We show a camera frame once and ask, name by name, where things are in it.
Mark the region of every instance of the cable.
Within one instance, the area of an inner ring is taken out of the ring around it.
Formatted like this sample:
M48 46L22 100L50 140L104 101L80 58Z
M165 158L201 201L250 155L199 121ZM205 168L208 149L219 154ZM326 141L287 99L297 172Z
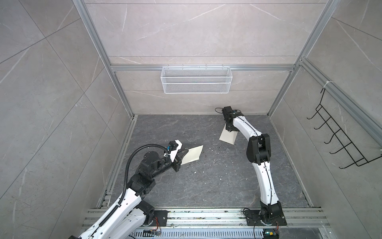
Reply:
M126 169L125 169L125 181L123 183L123 191L122 191L122 195L121 195L121 198L119 199L117 205L114 206L114 208L109 212L109 214L99 223L99 226L103 226L105 224L105 222L113 215L113 213L121 206L122 204L122 201L125 197L125 194L126 194L126 190L127 190L127 183L128 183L128 174L129 174L129 167L130 167L130 163L131 163L131 160L133 159L133 157L141 150L143 150L144 148L149 148L149 147L157 147L157 148L160 148L160 149L163 149L165 153L168 154L168 151L165 147L163 147L162 145L157 145L157 144L154 144L154 143L151 143L151 144L147 144L147 145L143 145L139 148L137 148L136 150L134 150L134 152L130 155L129 157L129 160L127 161L126 163Z
M267 170L266 167L265 167L265 171L267 172L268 180L269 180L269 186L270 186L270 202L269 202L269 204L272 205L272 186L271 186L271 184L270 184L270 178L269 178L268 170Z
M253 224L253 237L256 239L256 235L255 235L255 226L256 226L256 223L260 220L260 218L261 217L259 217L257 220L256 220L256 222L255 222L255 224Z
M220 108L220 107L216 107L216 108L215 108L215 112L216 112L216 113L219 113L219 114L222 114L222 113L223 113L223 112L217 112L216 109L222 109L222 108Z

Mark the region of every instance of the gray marble wall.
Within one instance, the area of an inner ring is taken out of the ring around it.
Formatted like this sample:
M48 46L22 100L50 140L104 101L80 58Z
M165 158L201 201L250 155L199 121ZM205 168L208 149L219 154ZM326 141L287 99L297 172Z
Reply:
M343 0L308 59L370 115L382 122L382 4L381 1ZM272 120L292 158L314 206L321 206L338 238L381 238L382 159L357 167L340 149L323 120L313 116L322 87L301 70L276 109ZM381 155L366 131L325 93L322 104L367 159ZM346 148L356 159L352 146Z
M325 0L87 0L114 64L294 63Z
M382 124L382 1L342 0L308 59Z
M294 64L325 0L86 0L112 64ZM160 72L118 72L136 114L265 114L287 72L234 72L228 94L164 94Z
M247 114L266 114L288 72L233 71L232 75L227 94L165 94L160 71L117 72L136 114L214 114L216 107L228 105Z
M0 2L1 238L77 234L128 116L71 0Z

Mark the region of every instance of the black mounting plate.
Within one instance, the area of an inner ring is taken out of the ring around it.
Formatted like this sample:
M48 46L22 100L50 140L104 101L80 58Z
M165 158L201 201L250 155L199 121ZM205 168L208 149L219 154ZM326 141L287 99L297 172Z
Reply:
M167 225L167 214L168 214L168 211L166 211L166 210L155 210L154 211L154 217L157 217L158 223L160 226L166 226Z
M260 210L244 210L245 220L247 221L247 226L264 226L260 221ZM284 214L282 213L279 217L274 219L274 223L271 226L286 226L287 221L285 220Z

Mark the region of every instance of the marble tile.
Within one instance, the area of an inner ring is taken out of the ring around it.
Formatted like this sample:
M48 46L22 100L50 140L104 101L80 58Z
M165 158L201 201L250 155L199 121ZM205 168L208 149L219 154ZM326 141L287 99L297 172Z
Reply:
M380 0L342 0L333 17L382 39L382 2Z
M125 91L135 114L215 114L216 107L224 106L240 109L244 114L266 114L277 93L278 90L231 91L227 94Z
M109 126L110 130L120 143L125 136L126 127L129 121L129 115L126 112L122 101L119 101L107 126Z
M177 3L177 4L188 4L188 3L200 3L200 4L214 4L214 3L326 3L325 0L85 0L85 3Z
M112 64L294 64L297 56L109 58Z
M74 186L50 238L67 239L70 235L79 236L88 209L97 205L118 148L118 141L106 127Z
M288 71L232 71L230 91L234 90L279 90ZM160 71L117 72L124 90L162 91Z
M44 36L80 18L72 0L20 0Z
M302 71L285 94L285 100L312 139L316 149L371 238L378 238L381 230L379 221L382 219L382 204L379 193L375 192L382 191L379 179L379 175L382 173L382 158L360 167L353 165L346 169L339 169L339 167L345 167L352 163L349 155L346 154L345 150L337 154L329 154L329 152L335 152L341 148L340 142L334 138L330 144L325 144L324 142L329 141L332 136L330 129L327 126L323 126L320 130L313 129L313 127L319 127L323 123L319 115L312 120L307 119L307 117L313 116L314 109L320 102L321 89L319 83L306 71ZM381 155L381 147L330 94L324 94L322 105L367 159ZM332 120L328 122L330 122L331 127L338 128ZM355 159L362 158L354 146L348 146L346 149L351 152Z
M230 91L279 90L289 71L233 71Z
M117 77L124 90L163 91L160 73L161 71L126 71L117 72Z
M283 143L313 205L324 210L335 235L339 238L365 238L367 231L284 99L272 120L277 132L284 134Z
M280 239L321 239L319 228L279 228Z
M85 92L104 65L82 20L57 31L47 40Z
M47 40L0 64L0 195L81 95Z
M269 118L266 115L246 115L246 118L258 130L270 136L272 178L282 205L307 207L296 175ZM167 145L174 139L189 148L203 145L200 160L182 165L178 173L168 170L158 176L155 187L145 200L153 206L259 206L257 177L245 154L248 142L241 134L237 136L234 145L220 141L223 127L221 114L138 116L126 155L141 145ZM130 176L134 174L143 155L151 150L155 149L142 150L134 157L129 168ZM125 168L126 161L122 163L118 174L112 200L122 191Z
M1 238L48 238L106 128L85 95L0 199Z
M331 19L308 59L382 123L382 41Z
M298 55L324 4L87 7L111 56L227 57Z
M43 38L19 1L0 2L0 62Z
M85 94L103 120L108 123L120 98L105 68L85 91Z

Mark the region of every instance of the gray marble floor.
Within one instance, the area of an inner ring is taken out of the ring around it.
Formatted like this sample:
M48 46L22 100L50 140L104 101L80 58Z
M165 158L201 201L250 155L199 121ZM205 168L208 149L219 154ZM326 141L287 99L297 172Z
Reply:
M246 118L271 138L271 172L282 206L308 207L269 118L266 115L247 115ZM246 157L247 141L241 133L234 145L220 141L224 125L222 115L138 116L126 151L127 158L136 148L148 143L166 146L169 141L178 139L188 148L203 145L200 160L182 165L177 173L169 169L158 176L156 186L145 200L156 207L259 206L260 189L255 170ZM129 177L143 155L151 150L156 148L142 150L134 157ZM112 201L122 191L125 166L126 161L119 172Z

